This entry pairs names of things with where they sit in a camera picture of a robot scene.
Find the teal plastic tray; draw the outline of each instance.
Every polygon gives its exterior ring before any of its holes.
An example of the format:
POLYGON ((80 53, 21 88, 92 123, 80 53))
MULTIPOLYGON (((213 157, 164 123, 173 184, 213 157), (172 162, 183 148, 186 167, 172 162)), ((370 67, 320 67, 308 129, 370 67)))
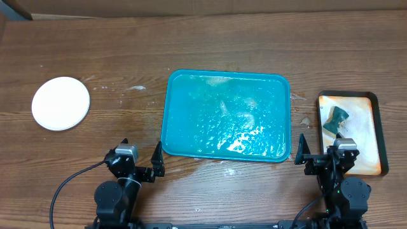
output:
POLYGON ((289 83, 277 74, 178 70, 161 141, 171 155, 282 162, 291 152, 289 83))

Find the tray rim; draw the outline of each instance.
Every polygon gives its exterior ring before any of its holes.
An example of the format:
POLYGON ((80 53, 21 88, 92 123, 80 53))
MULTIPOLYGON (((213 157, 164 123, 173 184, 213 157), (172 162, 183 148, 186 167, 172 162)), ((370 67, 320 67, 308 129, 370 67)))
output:
POLYGON ((170 155, 174 155, 174 156, 188 156, 188 157, 194 157, 194 158, 211 158, 211 159, 223 159, 223 160, 238 160, 238 161, 250 161, 250 162, 271 162, 271 163, 281 163, 284 162, 285 160, 287 160, 287 158, 289 157, 289 155, 291 154, 291 99, 290 99, 290 84, 288 82, 287 79, 285 79, 285 77, 279 75, 279 74, 274 74, 274 73, 245 73, 245 72, 233 72, 233 71, 211 71, 211 70, 193 70, 193 69, 178 69, 176 71, 174 71, 169 79, 168 79, 168 84, 167 84, 167 92, 165 94, 165 105, 164 105, 164 110, 163 110, 163 121, 162 121, 162 129, 161 129, 161 136, 160 136, 160 140, 163 143, 162 144, 162 148, 163 150, 170 154, 170 155), (211 76, 211 74, 215 74, 215 73, 221 73, 221 74, 226 74, 229 76, 225 76, 225 77, 229 77, 229 78, 238 78, 237 76, 244 74, 244 75, 250 75, 251 77, 259 77, 259 80, 262 79, 260 76, 273 76, 274 78, 276 78, 276 80, 279 80, 284 87, 286 87, 287 91, 286 91, 286 97, 287 97, 287 101, 288 103, 286 103, 285 107, 286 107, 286 111, 287 111, 287 124, 286 124, 286 134, 288 135, 287 140, 286 140, 286 152, 280 156, 279 158, 235 158, 235 157, 228 157, 228 156, 212 156, 212 155, 200 155, 197 153, 190 153, 188 155, 186 155, 185 153, 178 153, 178 152, 174 152, 170 149, 167 148, 167 145, 165 144, 165 139, 163 136, 163 133, 166 133, 167 130, 167 120, 168 120, 168 112, 166 112, 169 109, 169 104, 171 102, 171 97, 170 97, 170 91, 172 88, 172 82, 180 75, 182 74, 196 74, 196 73, 206 73, 209 74, 209 76, 211 76))
POLYGON ((318 132, 319 132, 319 147, 323 153, 324 141, 322 139, 322 125, 321 125, 321 112, 319 105, 320 96, 338 96, 338 97, 364 97, 368 98, 371 102, 371 109, 373 113, 373 124, 375 124, 376 143, 379 153, 380 166, 382 172, 379 175, 363 175, 363 176, 384 176, 389 173, 389 161, 387 160, 387 151, 384 141, 382 119, 380 118, 379 101, 373 92, 357 92, 357 91, 338 91, 338 90, 323 90, 319 93, 317 98, 317 112, 318 112, 318 132))

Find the wood grain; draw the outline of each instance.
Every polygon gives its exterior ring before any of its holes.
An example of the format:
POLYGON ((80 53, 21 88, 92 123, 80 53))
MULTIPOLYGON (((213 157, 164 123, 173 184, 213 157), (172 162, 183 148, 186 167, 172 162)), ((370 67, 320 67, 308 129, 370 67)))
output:
MULTIPOLYGON (((167 80, 177 69, 285 76, 291 92, 306 98, 291 101, 293 151, 277 164, 165 155, 167 173, 143 185, 136 216, 177 224, 293 219, 320 194, 316 178, 292 159, 302 132, 319 152, 319 92, 361 90, 379 98, 390 163, 385 177, 365 177, 373 191, 364 218, 369 228, 407 228, 407 11, 7 22, 0 46, 0 227, 49 228, 58 185, 124 137, 139 147, 137 164, 148 166, 167 80), (82 80, 92 98, 85 120, 64 132, 47 131, 31 116, 35 91, 57 76, 82 80), (126 91, 134 85, 146 89, 126 91), (300 125, 306 116, 312 128, 300 125)), ((57 200, 56 228, 89 225, 93 193, 110 179, 105 167, 73 179, 57 200)))

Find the green sponge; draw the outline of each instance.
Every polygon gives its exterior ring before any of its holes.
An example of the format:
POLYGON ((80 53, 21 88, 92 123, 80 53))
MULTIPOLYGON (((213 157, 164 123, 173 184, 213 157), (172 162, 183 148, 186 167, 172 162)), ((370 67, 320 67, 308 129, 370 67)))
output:
POLYGON ((331 121, 327 121, 324 124, 324 128, 333 133, 338 133, 339 124, 345 121, 349 117, 349 114, 346 111, 340 109, 339 107, 334 107, 332 112, 331 121))

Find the shallow water in tray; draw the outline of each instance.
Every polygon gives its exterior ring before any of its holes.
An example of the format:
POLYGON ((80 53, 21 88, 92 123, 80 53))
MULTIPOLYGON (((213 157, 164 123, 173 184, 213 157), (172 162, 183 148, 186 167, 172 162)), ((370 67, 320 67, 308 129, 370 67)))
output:
POLYGON ((172 82, 167 146, 218 158, 279 158, 289 137, 285 90, 278 80, 180 75, 172 82))

